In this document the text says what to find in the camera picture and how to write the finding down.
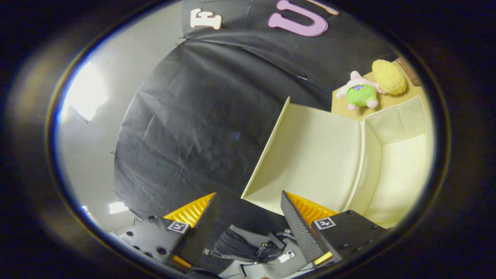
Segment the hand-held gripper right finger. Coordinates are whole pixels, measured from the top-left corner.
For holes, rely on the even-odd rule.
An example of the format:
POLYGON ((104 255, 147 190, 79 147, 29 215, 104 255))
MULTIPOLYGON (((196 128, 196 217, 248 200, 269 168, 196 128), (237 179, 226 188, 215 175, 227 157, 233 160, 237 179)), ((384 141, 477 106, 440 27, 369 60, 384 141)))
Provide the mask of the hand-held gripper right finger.
POLYGON ((284 190, 280 207, 305 260, 315 268, 361 253, 388 233, 354 210, 337 213, 284 190))

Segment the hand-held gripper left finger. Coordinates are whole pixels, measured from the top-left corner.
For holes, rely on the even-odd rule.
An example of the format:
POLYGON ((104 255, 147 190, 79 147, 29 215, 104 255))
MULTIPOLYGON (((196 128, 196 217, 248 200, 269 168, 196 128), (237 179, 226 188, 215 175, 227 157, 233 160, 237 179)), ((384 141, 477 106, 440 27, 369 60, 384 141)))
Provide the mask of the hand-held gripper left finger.
POLYGON ((211 193, 169 214, 150 215, 122 234, 110 236, 138 257, 180 272, 198 267, 220 210, 211 193))

